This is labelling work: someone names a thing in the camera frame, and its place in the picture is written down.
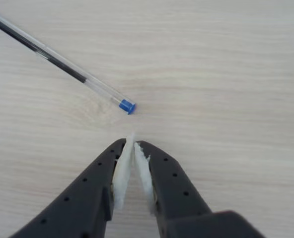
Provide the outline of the padded gripper finger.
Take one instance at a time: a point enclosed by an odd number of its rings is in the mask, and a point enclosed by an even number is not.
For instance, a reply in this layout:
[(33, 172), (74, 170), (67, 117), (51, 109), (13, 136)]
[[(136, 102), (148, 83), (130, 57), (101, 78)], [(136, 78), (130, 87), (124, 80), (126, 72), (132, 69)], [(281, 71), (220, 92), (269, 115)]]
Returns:
[(114, 210), (113, 176), (121, 159), (131, 158), (134, 135), (107, 147), (14, 238), (102, 238)]
[(198, 238), (199, 221), (211, 210), (172, 156), (146, 141), (139, 148), (149, 158), (153, 205), (162, 238)]

